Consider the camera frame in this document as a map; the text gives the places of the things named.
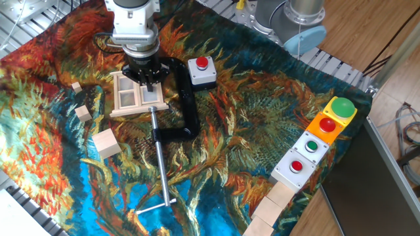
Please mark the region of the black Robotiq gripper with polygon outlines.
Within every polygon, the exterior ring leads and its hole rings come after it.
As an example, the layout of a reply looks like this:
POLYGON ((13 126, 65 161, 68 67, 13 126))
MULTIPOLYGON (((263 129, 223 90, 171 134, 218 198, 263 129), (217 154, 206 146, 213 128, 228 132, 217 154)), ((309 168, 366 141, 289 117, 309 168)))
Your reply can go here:
POLYGON ((127 53, 126 57, 128 65, 123 68, 122 74, 139 85, 146 86, 148 92, 153 92, 153 85, 161 83, 170 74, 170 67, 160 63, 157 52, 127 53))

